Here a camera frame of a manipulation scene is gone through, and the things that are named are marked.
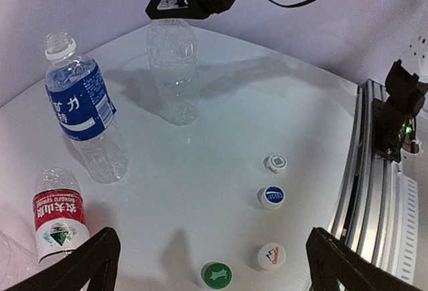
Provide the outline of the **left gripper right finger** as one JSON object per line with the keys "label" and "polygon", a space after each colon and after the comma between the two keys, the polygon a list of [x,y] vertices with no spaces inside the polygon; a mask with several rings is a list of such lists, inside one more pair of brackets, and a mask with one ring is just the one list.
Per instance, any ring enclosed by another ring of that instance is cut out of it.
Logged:
{"label": "left gripper right finger", "polygon": [[306,242],[313,290],[413,290],[418,288],[367,262],[322,227]]}

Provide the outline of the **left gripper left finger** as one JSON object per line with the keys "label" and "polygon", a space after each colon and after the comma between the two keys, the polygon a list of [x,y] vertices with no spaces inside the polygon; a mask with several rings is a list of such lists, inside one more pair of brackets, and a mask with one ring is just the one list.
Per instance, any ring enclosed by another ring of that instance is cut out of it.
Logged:
{"label": "left gripper left finger", "polygon": [[1,233],[1,289],[114,290],[120,248],[116,231],[105,227],[70,255],[42,269],[34,254]]}

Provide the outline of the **red label water bottle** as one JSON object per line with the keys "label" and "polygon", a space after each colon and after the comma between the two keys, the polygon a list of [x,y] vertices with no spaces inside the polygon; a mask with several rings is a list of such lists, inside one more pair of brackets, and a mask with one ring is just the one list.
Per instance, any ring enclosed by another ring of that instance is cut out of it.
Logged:
{"label": "red label water bottle", "polygon": [[37,258],[47,268],[88,239],[84,202],[75,175],[61,167],[44,169],[32,200]]}

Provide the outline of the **clear bottle white cap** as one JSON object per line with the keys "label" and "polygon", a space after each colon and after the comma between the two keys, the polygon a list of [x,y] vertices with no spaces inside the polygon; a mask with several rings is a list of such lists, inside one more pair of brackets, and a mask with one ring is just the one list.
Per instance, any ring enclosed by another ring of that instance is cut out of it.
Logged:
{"label": "clear bottle white cap", "polygon": [[191,124],[198,117],[200,98],[193,29],[184,19],[154,19],[146,48],[160,96],[161,117],[177,126]]}

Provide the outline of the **blue bottle cap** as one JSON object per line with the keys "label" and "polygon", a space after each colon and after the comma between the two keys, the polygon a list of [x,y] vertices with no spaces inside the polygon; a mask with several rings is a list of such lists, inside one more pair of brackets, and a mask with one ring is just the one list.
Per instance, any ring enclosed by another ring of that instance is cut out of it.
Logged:
{"label": "blue bottle cap", "polygon": [[279,209],[285,201],[285,193],[276,185],[261,188],[257,193],[259,202],[269,210]]}

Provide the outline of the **green bottle cap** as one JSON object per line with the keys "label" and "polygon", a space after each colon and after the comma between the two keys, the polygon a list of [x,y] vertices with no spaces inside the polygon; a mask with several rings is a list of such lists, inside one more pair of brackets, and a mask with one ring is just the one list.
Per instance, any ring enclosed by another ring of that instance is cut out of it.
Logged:
{"label": "green bottle cap", "polygon": [[222,290],[232,281],[231,268],[221,262],[209,262],[201,269],[201,278],[206,286],[214,290]]}

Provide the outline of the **blue label water bottle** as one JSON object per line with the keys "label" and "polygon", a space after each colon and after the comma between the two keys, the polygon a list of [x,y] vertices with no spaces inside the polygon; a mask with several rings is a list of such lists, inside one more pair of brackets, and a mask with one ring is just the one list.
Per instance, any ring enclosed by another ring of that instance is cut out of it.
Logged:
{"label": "blue label water bottle", "polygon": [[97,61],[78,52],[66,30],[44,40],[49,67],[45,89],[64,134],[83,158],[93,180],[115,183],[128,170],[128,151]]}

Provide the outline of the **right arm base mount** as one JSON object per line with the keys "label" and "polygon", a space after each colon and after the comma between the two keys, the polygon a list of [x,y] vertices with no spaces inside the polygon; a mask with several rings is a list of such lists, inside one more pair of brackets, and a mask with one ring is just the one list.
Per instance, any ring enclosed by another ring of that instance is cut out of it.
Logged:
{"label": "right arm base mount", "polygon": [[427,84],[419,81],[419,75],[410,74],[397,60],[385,80],[389,95],[385,102],[375,99],[374,140],[376,153],[388,161],[401,161],[401,149],[405,131],[425,103]]}

